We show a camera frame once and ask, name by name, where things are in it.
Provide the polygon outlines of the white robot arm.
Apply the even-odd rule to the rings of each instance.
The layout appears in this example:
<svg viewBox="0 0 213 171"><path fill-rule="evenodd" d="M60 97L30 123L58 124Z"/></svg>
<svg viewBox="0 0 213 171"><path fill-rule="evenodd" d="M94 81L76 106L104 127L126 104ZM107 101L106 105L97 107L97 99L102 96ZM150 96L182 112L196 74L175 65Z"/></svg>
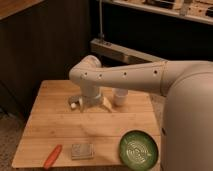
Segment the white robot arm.
<svg viewBox="0 0 213 171"><path fill-rule="evenodd" d="M213 62L157 61L103 68L88 55L69 71L82 100L102 87L144 91L165 98L161 127L162 171L213 171Z"/></svg>

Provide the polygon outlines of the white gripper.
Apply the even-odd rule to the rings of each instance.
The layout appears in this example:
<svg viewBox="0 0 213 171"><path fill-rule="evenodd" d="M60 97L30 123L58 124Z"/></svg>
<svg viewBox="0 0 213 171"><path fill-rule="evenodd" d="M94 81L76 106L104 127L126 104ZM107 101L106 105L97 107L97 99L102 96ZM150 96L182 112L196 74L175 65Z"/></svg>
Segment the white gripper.
<svg viewBox="0 0 213 171"><path fill-rule="evenodd" d="M84 107L93 107L99 105L102 101L101 106L108 112L112 111L112 104L110 101L106 97L102 100L102 93L99 87L83 87L81 89L81 98ZM80 104L78 104L78 109L80 112L82 111Z"/></svg>

